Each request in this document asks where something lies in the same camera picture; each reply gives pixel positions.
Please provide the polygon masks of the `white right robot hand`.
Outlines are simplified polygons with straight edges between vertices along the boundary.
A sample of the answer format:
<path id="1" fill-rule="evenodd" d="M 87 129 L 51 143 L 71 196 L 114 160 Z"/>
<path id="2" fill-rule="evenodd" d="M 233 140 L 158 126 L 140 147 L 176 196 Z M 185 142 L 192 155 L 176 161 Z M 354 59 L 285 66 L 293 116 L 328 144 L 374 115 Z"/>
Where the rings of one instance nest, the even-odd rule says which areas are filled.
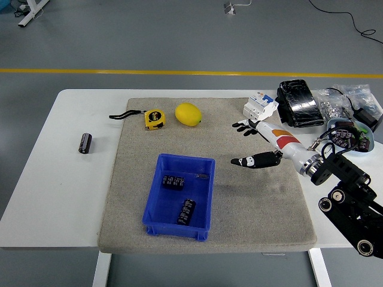
<path id="1" fill-rule="evenodd" d="M 233 124 L 244 136 L 260 134 L 276 151 L 262 152 L 244 158 L 233 158 L 230 163 L 250 169 L 273 167 L 281 159 L 291 160 L 301 175 L 307 175 L 309 168 L 320 159 L 317 152 L 305 148 L 290 132 L 280 126 L 265 121 L 242 120 Z"/>

